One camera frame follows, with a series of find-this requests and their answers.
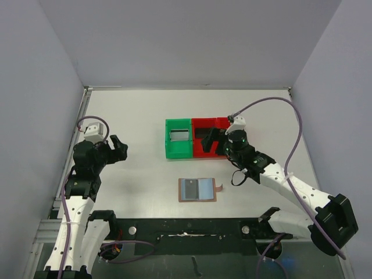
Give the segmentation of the right red plastic bin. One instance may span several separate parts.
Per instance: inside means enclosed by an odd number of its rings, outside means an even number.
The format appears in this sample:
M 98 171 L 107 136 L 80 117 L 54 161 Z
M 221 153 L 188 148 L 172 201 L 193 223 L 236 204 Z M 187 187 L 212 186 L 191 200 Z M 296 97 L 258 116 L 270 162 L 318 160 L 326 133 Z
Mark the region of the right red plastic bin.
M 227 117 L 217 117 L 216 118 L 216 127 L 219 129 L 228 129 L 230 126 L 229 119 Z

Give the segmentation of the brown leather card holder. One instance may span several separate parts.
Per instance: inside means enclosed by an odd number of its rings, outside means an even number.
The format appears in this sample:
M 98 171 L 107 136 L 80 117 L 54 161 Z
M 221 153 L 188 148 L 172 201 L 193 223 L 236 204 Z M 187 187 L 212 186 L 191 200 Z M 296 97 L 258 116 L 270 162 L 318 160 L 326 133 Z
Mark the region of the brown leather card holder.
M 199 186 L 199 198 L 197 200 L 185 199 L 185 180 L 197 179 Z M 215 178 L 179 178 L 178 179 L 178 201 L 182 202 L 215 202 L 217 193 L 223 190 L 223 184 L 217 185 Z

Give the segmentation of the red plastic bin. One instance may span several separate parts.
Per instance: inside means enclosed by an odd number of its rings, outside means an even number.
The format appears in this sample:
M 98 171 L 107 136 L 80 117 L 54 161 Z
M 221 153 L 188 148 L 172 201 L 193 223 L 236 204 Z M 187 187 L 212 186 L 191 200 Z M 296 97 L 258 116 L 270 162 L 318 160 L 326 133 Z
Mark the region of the red plastic bin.
M 201 145 L 202 139 L 196 139 L 194 136 L 194 129 L 200 128 L 212 128 L 216 127 L 216 117 L 215 118 L 192 118 L 192 142 L 193 142 L 193 158 L 220 158 L 221 155 L 216 154 L 216 148 L 218 142 L 214 142 L 209 153 L 204 153 Z
M 229 119 L 227 117 L 217 117 L 216 118 L 216 127 L 219 129 L 228 129 L 230 126 Z

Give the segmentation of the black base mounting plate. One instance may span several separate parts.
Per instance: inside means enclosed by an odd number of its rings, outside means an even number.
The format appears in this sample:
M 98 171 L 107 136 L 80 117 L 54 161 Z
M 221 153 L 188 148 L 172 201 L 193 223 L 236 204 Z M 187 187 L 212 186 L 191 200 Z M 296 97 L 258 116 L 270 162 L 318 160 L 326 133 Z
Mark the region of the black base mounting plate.
M 107 241 L 144 241 L 135 255 L 155 247 L 155 255 L 256 255 L 258 242 L 270 242 L 278 232 L 257 218 L 117 219 Z

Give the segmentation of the middle red plastic bin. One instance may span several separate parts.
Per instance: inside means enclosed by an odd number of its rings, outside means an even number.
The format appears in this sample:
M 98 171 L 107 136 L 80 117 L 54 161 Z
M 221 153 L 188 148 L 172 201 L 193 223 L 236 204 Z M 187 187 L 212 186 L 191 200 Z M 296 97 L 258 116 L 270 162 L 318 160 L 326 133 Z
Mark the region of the middle red plastic bin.
M 216 117 L 215 118 L 192 118 L 192 142 L 193 142 L 193 158 L 220 158 L 221 155 L 216 154 L 216 148 L 218 142 L 214 142 L 209 153 L 204 153 L 201 145 L 202 139 L 196 139 L 194 136 L 194 129 L 200 128 L 212 128 L 216 127 Z

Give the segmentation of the black card in bin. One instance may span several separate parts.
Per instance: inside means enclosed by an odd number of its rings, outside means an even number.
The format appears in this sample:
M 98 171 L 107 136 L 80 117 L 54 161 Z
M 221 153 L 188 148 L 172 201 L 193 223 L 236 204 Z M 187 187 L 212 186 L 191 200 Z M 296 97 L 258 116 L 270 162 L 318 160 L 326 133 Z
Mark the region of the black card in bin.
M 209 128 L 197 127 L 194 129 L 194 136 L 196 139 L 203 139 L 209 134 Z

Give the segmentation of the green plastic bin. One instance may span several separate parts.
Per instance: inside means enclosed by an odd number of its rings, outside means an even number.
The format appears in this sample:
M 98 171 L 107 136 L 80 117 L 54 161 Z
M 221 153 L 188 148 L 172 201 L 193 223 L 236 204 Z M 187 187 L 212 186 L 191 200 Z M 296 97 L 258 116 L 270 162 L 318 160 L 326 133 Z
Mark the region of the green plastic bin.
M 189 129 L 188 141 L 171 142 L 169 132 L 172 129 Z M 191 159 L 192 147 L 192 124 L 191 119 L 166 119 L 165 120 L 165 153 L 167 159 Z

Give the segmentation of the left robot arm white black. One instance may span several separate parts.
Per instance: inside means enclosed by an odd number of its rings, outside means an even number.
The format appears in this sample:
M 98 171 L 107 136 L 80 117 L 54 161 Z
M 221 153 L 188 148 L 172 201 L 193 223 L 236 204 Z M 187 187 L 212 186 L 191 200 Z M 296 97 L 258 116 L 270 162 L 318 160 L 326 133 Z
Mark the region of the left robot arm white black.
M 34 278 L 91 278 L 104 240 L 120 236 L 113 210 L 92 209 L 101 186 L 101 171 L 127 159 L 127 144 L 116 135 L 111 135 L 110 140 L 111 143 L 84 140 L 74 146 L 74 165 L 63 186 L 64 216 L 53 251 Z

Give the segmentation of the dark grey card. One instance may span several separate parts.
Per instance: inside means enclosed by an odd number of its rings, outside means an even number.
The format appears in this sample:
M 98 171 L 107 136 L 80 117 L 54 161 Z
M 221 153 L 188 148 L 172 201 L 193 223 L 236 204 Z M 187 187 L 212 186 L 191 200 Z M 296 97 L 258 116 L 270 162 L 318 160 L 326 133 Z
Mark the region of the dark grey card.
M 197 179 L 186 179 L 184 188 L 186 200 L 197 200 L 199 198 L 199 186 Z

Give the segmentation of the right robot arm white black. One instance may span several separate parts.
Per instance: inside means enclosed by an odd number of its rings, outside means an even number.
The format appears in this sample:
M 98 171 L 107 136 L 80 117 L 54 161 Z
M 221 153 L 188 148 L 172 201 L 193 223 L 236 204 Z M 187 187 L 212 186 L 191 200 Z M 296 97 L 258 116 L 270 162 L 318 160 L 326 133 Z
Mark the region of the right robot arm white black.
M 217 143 L 224 155 L 246 179 L 268 187 L 305 211 L 304 216 L 270 209 L 261 217 L 274 232 L 310 238 L 327 255 L 346 258 L 341 249 L 359 228 L 350 200 L 311 187 L 281 167 L 273 158 L 249 144 L 245 130 L 211 128 L 201 140 L 204 152 Z

